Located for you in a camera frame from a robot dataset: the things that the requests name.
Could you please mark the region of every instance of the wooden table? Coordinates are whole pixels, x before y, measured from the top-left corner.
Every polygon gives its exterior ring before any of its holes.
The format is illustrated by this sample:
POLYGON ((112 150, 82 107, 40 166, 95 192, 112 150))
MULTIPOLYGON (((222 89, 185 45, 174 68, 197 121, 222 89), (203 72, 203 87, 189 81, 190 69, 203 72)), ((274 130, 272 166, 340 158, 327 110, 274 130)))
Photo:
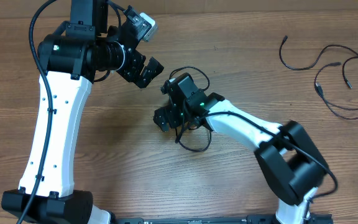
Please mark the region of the wooden table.
MULTIPOLYGON (((138 89, 119 75, 93 85, 80 126, 75 158, 78 190, 118 217, 233 217, 274 213, 277 198, 269 189, 253 153, 227 136, 213 134, 210 149, 188 152, 152 121, 167 102, 159 87, 174 68, 194 65, 211 79, 212 91, 240 109, 268 121, 301 123, 339 179, 339 191, 316 200, 312 211, 332 213, 336 223, 358 223, 358 120, 336 118, 314 92, 317 70, 343 62, 351 54, 328 50, 316 68, 285 68, 313 62, 331 43, 358 51, 358 11, 248 12, 155 16, 159 32, 139 52, 154 56, 165 71, 148 88, 138 89)), ((66 18, 40 19, 36 45, 66 18)), ((19 183, 29 158, 39 105, 38 73, 30 54, 29 19, 0 20, 0 223, 16 219, 1 209, 5 190, 19 183)), ((116 23, 110 18, 110 24, 116 23)), ((189 70, 198 86, 204 78, 189 70)), ((358 106, 358 61, 349 63, 345 86, 341 69, 319 77, 327 99, 358 106)), ((206 143, 199 129, 184 140, 206 143)), ((321 192, 329 190, 327 177, 321 192)))

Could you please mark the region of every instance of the black bracket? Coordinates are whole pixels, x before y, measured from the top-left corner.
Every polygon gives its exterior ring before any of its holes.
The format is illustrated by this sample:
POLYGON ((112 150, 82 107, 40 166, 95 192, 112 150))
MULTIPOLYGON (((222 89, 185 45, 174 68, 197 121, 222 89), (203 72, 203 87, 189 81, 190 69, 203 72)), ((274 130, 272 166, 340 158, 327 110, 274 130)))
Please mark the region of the black bracket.
MULTIPOLYGON (((209 109, 217 102, 224 100, 224 97, 217 93, 206 96, 204 90, 199 89, 194 84, 189 73, 180 75, 173 82, 167 80, 164 86, 161 87, 161 92, 168 94, 170 98, 167 106, 154 112, 154 123, 162 131, 169 131, 169 128, 181 126, 183 117, 187 122, 204 116, 209 113, 209 109), (183 110, 184 103, 188 109, 187 111, 183 110)), ((212 130, 205 121, 200 121, 196 125, 197 127, 205 126, 212 130)))
MULTIPOLYGON (((248 215, 233 218, 177 218, 153 219, 118 218, 116 224, 279 224, 275 215, 248 215)), ((310 214, 305 224, 334 224, 332 215, 310 214)))
MULTIPOLYGON (((297 122, 290 121, 282 126, 278 136, 289 139, 292 144, 328 168, 327 162, 305 129, 297 122)), ((319 187, 323 183, 326 173, 317 163, 300 153, 287 162, 280 154, 282 149, 282 142, 273 138, 269 142, 261 143, 255 156, 274 194, 288 205, 299 205, 313 187, 319 187)))
MULTIPOLYGON (((2 196, 2 209, 19 218, 29 198, 30 195, 17 189, 5 191, 2 196)), ((91 216, 92 204, 92 193, 80 190, 74 190, 71 195, 62 198, 58 198, 53 192, 49 197, 35 196, 24 221, 87 224, 91 216)))

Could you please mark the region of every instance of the black cable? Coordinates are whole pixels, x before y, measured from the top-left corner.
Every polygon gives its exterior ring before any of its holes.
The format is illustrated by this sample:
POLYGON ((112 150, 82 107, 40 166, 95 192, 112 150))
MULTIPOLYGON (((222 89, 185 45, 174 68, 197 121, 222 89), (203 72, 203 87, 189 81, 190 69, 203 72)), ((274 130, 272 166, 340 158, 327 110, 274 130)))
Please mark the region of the black cable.
POLYGON ((119 14, 117 9, 120 9, 121 11, 124 11, 125 9, 123 9, 121 6, 117 5, 116 3, 112 2, 112 1, 108 1, 107 3, 112 7, 114 12, 116 12, 116 14, 117 14, 117 17, 118 17, 118 31, 120 32, 121 31, 121 16, 120 16, 120 14, 119 14))
POLYGON ((176 74, 176 72, 179 72, 179 71, 181 71, 181 70, 183 70, 183 69, 186 69, 186 68, 191 68, 191 69, 197 70, 197 71, 199 71, 201 74, 204 75, 204 77, 205 77, 206 80, 208 81, 207 87, 203 89, 204 91, 206 91, 206 90, 209 88, 209 84, 210 84, 209 78, 208 78, 208 76, 207 76, 203 71, 201 71, 200 69, 198 69, 198 68, 196 68, 196 67, 194 67, 194 66, 184 66, 184 67, 182 67, 182 68, 177 68, 177 69, 175 69, 175 70, 172 71, 171 74, 169 75, 169 79, 171 79, 171 78, 173 77, 173 75, 176 74))
MULTIPOLYGON (((205 77, 205 78, 207 79, 207 81, 208 81, 208 86, 207 86, 206 88, 202 89, 202 90, 205 91, 205 90, 207 90, 207 89, 209 88, 210 80, 209 80, 208 76, 207 76, 203 71, 201 71, 200 69, 198 69, 198 68, 196 68, 196 67, 194 67, 194 66, 184 66, 184 67, 182 67, 182 68, 177 68, 177 69, 175 69, 175 70, 172 71, 171 74, 169 75, 169 79, 171 79, 171 78, 174 76, 174 74, 176 74, 177 72, 179 72, 179 71, 181 71, 181 70, 183 70, 183 69, 186 69, 186 68, 191 68, 191 69, 197 70, 197 71, 199 71, 201 74, 203 74, 204 77, 205 77)), ((173 101, 172 101, 172 97, 171 97, 171 95, 170 95, 170 92, 168 92, 168 95, 169 95, 169 99, 170 99, 171 104, 174 105, 174 104, 173 104, 173 101)), ((187 115, 188 118, 191 117, 191 114, 190 114, 190 112, 187 110, 187 107, 186 107, 186 100, 183 100, 182 112, 183 112, 183 119, 182 119, 182 124, 181 124, 181 131, 183 130, 183 128, 185 128, 185 116, 187 115)), ((189 129, 190 131, 194 131, 194 130, 198 129, 199 127, 200 127, 200 126, 198 126, 197 128, 194 128, 194 129, 191 129, 191 128, 188 128, 188 129, 189 129)), ((178 137, 178 129, 177 129, 177 128, 175 128, 175 134, 176 134, 176 136, 178 137)), ((179 143, 179 145, 180 145, 181 147, 183 147, 184 149, 189 150, 189 151, 191 151, 191 152, 205 152, 205 151, 209 148, 209 146, 211 145, 211 142, 212 142, 212 131, 211 131, 211 130, 209 130, 208 144, 207 144, 207 146, 206 146, 205 148, 203 148, 203 149, 191 149, 191 148, 189 148, 189 147, 186 147, 186 146, 180 141, 180 139, 179 139, 179 141, 177 141, 177 143, 179 143)))
POLYGON ((53 32, 53 35, 62 35, 66 31, 66 26, 69 24, 70 21, 63 21, 53 32))
MULTIPOLYGON (((352 60, 352 59, 355 59, 355 58, 358 58, 358 56, 356 57, 352 57, 352 58, 349 58, 345 61, 344 65, 346 64, 346 62, 352 60)), ((355 117, 355 118, 347 118, 339 113, 337 113, 336 111, 334 111, 331 107, 337 107, 339 109, 342 109, 342 110, 348 110, 348 111, 357 111, 358 108, 346 108, 346 107, 343 107, 343 106, 338 106, 338 105, 335 105, 331 102, 329 102, 328 100, 325 99, 324 97, 324 93, 323 93, 323 88, 321 87, 321 85, 317 82, 317 77, 318 75, 326 68, 326 67, 330 67, 330 66, 339 66, 341 65, 340 62, 336 62, 336 63, 330 63, 330 64, 327 64, 325 66, 323 66, 322 68, 320 68, 320 70, 318 71, 318 73, 316 74, 315 78, 314 78, 314 90, 316 90, 317 94, 320 96, 320 98, 324 101, 324 103, 326 104, 326 106, 328 107, 328 109, 337 117, 339 118, 342 118, 342 119, 347 119, 347 120, 355 120, 355 119, 358 119, 358 117, 355 117)))
MULTIPOLYGON (((358 53, 357 53, 355 50, 351 49, 350 47, 346 47, 346 46, 339 45, 339 44, 330 44, 330 45, 325 46, 325 48, 323 48, 323 49, 320 51, 320 54, 317 56, 316 61, 315 61, 314 63, 312 63, 310 66, 307 66, 307 67, 305 67, 305 68, 294 68, 294 67, 289 66, 287 63, 285 63, 285 62, 284 62, 284 59, 283 59, 283 57, 282 57, 283 45, 284 45, 284 43, 287 41, 287 39, 288 39, 288 36, 285 36, 284 39, 283 39, 283 42, 281 43, 280 49, 279 49, 279 51, 278 51, 278 54, 279 54, 279 56, 280 56, 280 60, 281 60, 281 62, 283 63, 283 65, 286 66, 287 68, 289 68, 289 69, 291 69, 291 70, 295 70, 295 71, 309 70, 309 69, 313 68, 313 67, 317 64, 318 60, 320 59, 320 57, 322 56, 322 54, 324 53, 324 51, 325 51, 327 48, 329 48, 329 47, 341 47, 341 48, 350 50, 351 52, 353 52, 354 54, 356 54, 356 55, 358 56, 358 53)), ((349 81, 347 80, 347 78, 346 78, 346 76, 345 76, 344 69, 342 70, 342 75, 343 75, 343 79, 344 79, 346 85, 347 85, 349 88, 352 88, 352 85, 350 85, 349 81)))
MULTIPOLYGON (((347 59, 347 60, 343 63, 343 65, 342 65, 342 77, 343 77, 343 80, 345 81, 345 84, 347 85, 347 87, 350 88, 350 89, 352 89, 352 85, 351 85, 350 81, 349 81, 349 80, 346 78, 346 76, 345 76, 345 66, 346 66, 346 63, 349 62, 350 60, 353 60, 353 59, 357 59, 357 58, 358 58, 358 53, 357 53, 355 50, 351 49, 350 47, 343 46, 343 45, 330 44, 330 45, 325 46, 325 47, 322 49, 322 51, 320 52, 320 54, 318 55, 316 61, 315 61, 313 64, 311 64, 310 66, 305 67, 305 68, 294 68, 294 67, 289 66, 287 63, 285 63, 284 60, 283 60, 283 58, 282 58, 282 48, 283 48, 284 43, 287 41, 287 39, 288 39, 288 36, 285 36, 284 39, 283 39, 283 41, 282 41, 282 43, 281 43, 280 50, 278 51, 278 54, 279 54, 279 56, 280 56, 281 62, 284 64, 284 66, 286 66, 287 68, 289 68, 289 69, 291 69, 291 70, 298 70, 298 71, 299 71, 299 70, 308 70, 308 69, 313 68, 313 67, 317 64, 318 60, 320 59, 320 57, 321 57, 321 55, 324 53, 324 51, 325 51, 327 48, 329 48, 329 47, 341 47, 341 48, 347 49, 347 50, 351 51, 352 53, 354 53, 356 56, 353 56, 353 57, 347 59)), ((357 111, 358 108, 346 108, 346 107, 343 107, 343 106, 335 105, 334 103, 332 103, 332 102, 326 100, 325 97, 324 97, 324 95, 323 95, 323 89, 321 88, 321 86, 319 85, 319 83, 316 82, 316 81, 317 81, 317 76, 320 74, 320 72, 321 72, 324 68, 329 67, 329 66, 339 66, 340 64, 341 64, 340 62, 330 63, 330 64, 328 64, 328 65, 325 65, 323 68, 321 68, 321 69, 319 70, 319 72, 317 73, 316 77, 314 78, 314 88, 315 88, 317 94, 318 94, 318 95, 321 97, 321 99, 324 101, 324 103, 326 104, 326 106, 328 107, 328 109, 329 109, 335 116, 340 117, 340 118, 342 118, 342 119, 358 119, 358 117, 355 117, 355 118, 347 118, 347 117, 342 116, 342 115, 338 114, 337 112, 335 112, 331 107, 335 107, 335 108, 339 108, 339 109, 347 110, 347 111, 357 111)))
MULTIPOLYGON (((186 112, 186 114, 188 115, 188 117, 191 117, 191 114, 189 113, 189 111, 188 111, 187 108, 186 108, 186 99, 183 100, 183 111, 186 112)), ((183 129, 183 128, 185 128, 185 114, 183 114, 183 116, 182 116, 181 129, 183 129)), ((199 127, 195 128, 195 129, 190 129, 190 128, 189 128, 189 130, 190 130, 190 131, 194 131, 194 130, 196 130, 196 129, 198 129, 198 128, 199 128, 199 127)), ((177 128, 175 128, 175 134, 176 134, 176 136, 178 136, 178 129, 177 129, 177 128)), ((207 144, 207 146, 206 146, 205 148, 203 148, 203 149, 191 149, 191 148, 185 146, 180 140, 178 141, 178 143, 179 143, 179 145, 180 145, 181 147, 183 147, 184 149, 189 150, 189 151, 191 151, 191 152, 205 152, 205 151, 209 148, 209 146, 211 145, 211 142, 212 142, 212 131, 211 131, 211 130, 209 130, 208 144, 207 144)))
POLYGON ((113 7, 113 8, 115 7, 115 8, 117 8, 117 9, 121 10, 122 12, 125 12, 125 9, 124 9, 123 7, 117 5, 116 3, 112 2, 112 1, 109 1, 108 4, 109 4, 111 7, 113 7))
POLYGON ((110 70, 108 70, 108 71, 106 72, 106 74, 103 75, 103 77, 101 77, 101 78, 99 78, 99 79, 97 79, 97 80, 95 80, 95 81, 93 81, 93 82, 96 83, 96 82, 105 81, 105 79, 107 79, 107 77, 108 77, 109 75, 110 75, 110 70))
POLYGON ((39 15, 41 14, 41 12, 47 7, 49 6, 51 3, 55 2, 56 0, 49 0, 47 1, 45 4, 43 4, 38 11, 34 14, 34 17, 31 20, 30 23, 30 29, 29 29, 29 43, 30 43, 30 49, 31 49, 31 53, 32 56, 34 58, 35 64, 37 65, 38 70, 40 71, 42 80, 44 81, 44 85, 45 85, 45 89, 47 92, 47 96, 48 96, 48 123, 47 123, 47 132, 45 135, 45 142, 44 142, 44 148, 42 149, 42 155, 41 155, 41 159, 40 159, 40 165, 38 168, 38 173, 35 179, 35 184, 34 184, 34 188, 32 189, 29 201, 27 202, 27 205, 25 206, 21 217, 18 219, 16 224, 21 224, 25 218, 25 216, 27 215, 27 212, 29 211, 32 202, 34 201, 35 195, 38 191, 38 187, 40 185, 41 179, 42 179, 42 172, 44 171, 44 164, 45 164, 45 158, 47 156, 47 151, 48 151, 48 145, 49 145, 49 139, 50 139, 50 130, 52 128, 52 116, 53 116, 53 102, 52 102, 52 92, 50 91, 50 87, 49 87, 49 83, 46 77, 46 74, 44 72, 44 70, 41 67, 41 63, 40 60, 37 56, 37 52, 35 51, 35 47, 34 47, 34 37, 33 37, 33 33, 34 33, 34 25, 35 22, 37 20, 37 18, 39 17, 39 15))
POLYGON ((264 127, 262 126, 259 126, 257 123, 251 121, 250 119, 246 118, 245 116, 241 115, 241 114, 237 114, 237 113, 234 113, 232 111, 222 111, 222 112, 215 112, 215 113, 209 113, 207 115, 204 115, 200 118, 197 118, 195 119, 194 121, 192 121, 191 123, 188 123, 187 125, 187 128, 183 128, 179 135, 177 136, 177 139, 175 140, 175 142, 179 142, 180 138, 181 138, 181 135, 186 131, 186 129, 188 129, 191 125, 193 125, 193 123, 196 123, 198 121, 201 121, 207 117, 210 117, 210 116, 217 116, 217 115, 231 115, 231 116, 236 116, 242 120, 244 120, 245 122, 253 125, 253 127, 259 129, 260 131, 270 135, 271 137, 281 141, 283 143, 283 145, 287 148, 287 149, 294 149, 295 151, 299 152, 300 154, 304 155, 305 157, 309 158, 310 160, 312 160, 313 162, 315 162, 317 165, 319 165, 334 181, 334 188, 328 192, 325 192, 325 193, 321 193, 321 194, 318 194, 318 195, 315 195, 313 197, 311 197, 309 200, 312 202, 314 199, 316 198, 319 198, 319 197, 324 197, 324 196, 327 196, 327 195, 331 195, 333 193, 336 192, 336 190, 338 189, 338 181, 337 181, 337 178, 335 177, 335 175, 332 173, 332 171, 327 168, 326 166, 322 165, 322 163, 320 163, 319 161, 317 161, 317 159, 315 159, 313 156, 309 155, 307 152, 305 152, 304 150, 300 149, 298 146, 292 144, 289 140, 285 139, 285 138, 280 138, 278 137, 276 134, 274 134, 273 132, 265 129, 264 127))

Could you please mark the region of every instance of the loose cable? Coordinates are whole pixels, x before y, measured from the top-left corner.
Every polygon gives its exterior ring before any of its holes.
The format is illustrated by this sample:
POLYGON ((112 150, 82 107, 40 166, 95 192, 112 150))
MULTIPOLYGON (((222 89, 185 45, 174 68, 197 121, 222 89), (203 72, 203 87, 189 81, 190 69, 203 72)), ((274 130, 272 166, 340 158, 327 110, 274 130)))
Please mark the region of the loose cable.
MULTIPOLYGON (((205 91, 205 90, 207 90, 207 89, 209 88, 210 80, 209 80, 208 76, 207 76, 202 70, 200 70, 200 69, 198 69, 198 68, 196 68, 196 67, 194 67, 194 66, 184 66, 184 67, 182 67, 182 68, 177 68, 177 69, 175 69, 175 70, 172 71, 171 74, 169 75, 169 79, 171 79, 171 78, 174 76, 174 74, 176 74, 177 72, 179 72, 179 71, 181 71, 181 70, 183 70, 183 69, 186 69, 186 68, 191 68, 191 69, 197 70, 197 71, 199 71, 202 75, 204 75, 204 77, 205 77, 205 78, 207 79, 207 81, 208 81, 208 85, 207 85, 206 88, 204 88, 204 89, 202 89, 202 90, 205 91)), ((171 97, 171 95, 170 95, 170 92, 168 92, 168 95, 169 95, 169 99, 170 99, 171 104, 173 104, 173 102, 172 102, 172 97, 171 97)), ((182 112, 183 112, 183 119, 182 119, 182 124, 181 124, 181 131, 183 130, 183 128, 185 128, 185 116, 187 115, 188 118, 191 117, 191 114, 190 114, 190 112, 188 111, 188 109, 187 109, 187 107, 186 107, 186 100, 183 100, 182 112)), ((188 129, 189 129, 190 131, 194 131, 194 130, 198 129, 199 127, 200 127, 200 126, 198 126, 197 128, 194 128, 194 129, 191 129, 191 128, 188 128, 188 129)), ((178 128, 175 128, 175 134, 176 134, 176 136, 178 137, 178 128)), ((208 144, 207 144, 207 146, 206 146, 205 148, 203 148, 203 149, 191 149, 191 148, 185 146, 185 145, 180 141, 180 139, 179 139, 179 141, 177 141, 177 143, 179 143, 179 145, 180 145, 181 147, 183 147, 184 149, 189 150, 189 151, 191 151, 191 152, 205 152, 205 151, 209 148, 209 146, 211 145, 211 142, 212 142, 212 131, 211 131, 211 130, 209 130, 208 144)))
POLYGON ((40 75, 42 77, 42 80, 44 81, 44 85, 45 85, 45 90, 47 92, 47 97, 48 97, 48 122, 47 122, 47 132, 45 135, 45 142, 44 142, 44 148, 42 149, 42 155, 41 155, 41 159, 40 159, 40 165, 38 168, 38 173, 37 176, 35 178, 35 184, 34 187, 32 189, 29 201, 27 202, 27 205, 25 206, 21 217, 18 219, 16 224, 21 224, 25 218, 25 216, 27 215, 27 213, 29 212, 29 209, 31 207, 32 202, 34 201, 35 195, 38 191, 38 187, 40 185, 40 182, 42 180, 42 172, 44 171, 44 164, 45 164, 45 159, 47 156, 47 151, 48 151, 48 145, 49 145, 49 139, 50 139, 50 131, 52 128, 52 116, 53 116, 53 101, 52 101, 52 92, 50 91, 50 86, 47 80, 47 76, 44 72, 44 70, 42 69, 40 60, 37 56, 37 52, 35 51, 35 47, 34 47, 34 26, 35 26, 35 22, 37 21, 37 18, 39 17, 39 15, 41 14, 41 12, 47 7, 49 6, 51 3, 55 2, 56 0, 48 0, 46 3, 44 3, 39 9, 38 11, 34 14, 31 23, 30 23, 30 28, 29 28, 29 43, 30 43, 30 49, 31 49, 31 53, 32 56, 34 58, 35 64, 37 65, 38 70, 40 71, 40 75))
POLYGON ((95 81, 93 81, 93 82, 96 83, 96 82, 105 81, 105 79, 107 79, 107 77, 108 77, 109 75, 110 75, 110 70, 108 70, 108 71, 106 72, 106 74, 103 75, 103 77, 101 77, 101 78, 99 78, 99 79, 97 79, 97 80, 95 80, 95 81))
MULTIPOLYGON (((280 60, 281 60, 281 62, 283 63, 283 65, 286 66, 287 68, 291 69, 291 70, 297 70, 297 71, 299 71, 299 70, 309 70, 309 69, 313 68, 313 67, 317 64, 318 60, 320 59, 320 57, 322 56, 322 54, 324 53, 324 51, 325 51, 327 48, 329 48, 329 47, 340 47, 340 48, 347 49, 347 50, 351 51, 352 53, 354 53, 356 56, 353 56, 353 57, 347 59, 347 60, 342 64, 342 77, 343 77, 343 80, 344 80, 345 84, 347 85, 347 87, 348 87, 349 89, 352 89, 352 88, 353 88, 352 85, 351 85, 351 83, 350 83, 350 81, 349 81, 349 80, 347 79, 347 77, 345 76, 345 66, 346 66, 346 63, 349 62, 350 60, 358 59, 358 53, 357 53, 355 50, 351 49, 350 47, 343 46, 343 45, 330 44, 330 45, 325 46, 325 47, 322 49, 322 51, 320 51, 320 54, 317 56, 316 61, 315 61, 314 63, 312 63, 310 66, 305 67, 305 68, 294 68, 294 67, 289 66, 286 62, 284 62, 283 57, 282 57, 282 48, 283 48, 284 43, 287 41, 287 39, 288 39, 288 36, 285 36, 284 39, 283 39, 283 41, 282 41, 282 43, 281 43, 280 49, 279 49, 279 51, 278 51, 278 54, 279 54, 279 56, 280 56, 280 60)), ((339 66, 339 65, 341 65, 340 62, 335 62, 335 63, 330 63, 330 64, 328 64, 328 65, 325 65, 323 68, 321 68, 321 69, 318 71, 318 73, 316 74, 315 78, 314 78, 314 88, 315 88, 317 94, 318 94, 318 95, 321 97, 321 99, 324 101, 324 103, 326 104, 326 106, 328 107, 328 109, 329 109, 335 116, 337 116, 337 117, 339 117, 339 118, 342 118, 342 119, 348 119, 348 120, 358 119, 358 117, 355 117, 355 118, 347 118, 347 117, 345 117, 345 116, 343 116, 343 115, 340 115, 340 114, 338 114, 337 112, 335 112, 335 111, 332 109, 332 107, 339 108, 339 109, 342 109, 342 110, 347 110, 347 111, 357 111, 358 108, 347 108, 347 107, 344 107, 344 106, 335 105, 334 103, 328 101, 328 100, 324 97, 324 95, 323 95, 323 89, 321 88, 321 85, 316 82, 316 81, 317 81, 317 76, 318 76, 318 75, 320 74, 320 72, 323 71, 326 67, 339 66)))

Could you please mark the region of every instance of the cable clip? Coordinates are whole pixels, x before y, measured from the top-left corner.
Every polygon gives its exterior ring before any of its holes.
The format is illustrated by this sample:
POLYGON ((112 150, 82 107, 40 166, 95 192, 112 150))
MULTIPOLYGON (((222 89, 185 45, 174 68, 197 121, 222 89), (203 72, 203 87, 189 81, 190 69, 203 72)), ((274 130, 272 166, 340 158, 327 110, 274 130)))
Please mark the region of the cable clip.
POLYGON ((56 113, 57 113, 57 109, 48 108, 47 111, 48 111, 49 113, 53 113, 53 114, 56 114, 56 113))
POLYGON ((45 176, 41 176, 41 178, 40 178, 40 179, 41 179, 41 182, 43 182, 43 181, 44 181, 44 179, 45 179, 45 176))

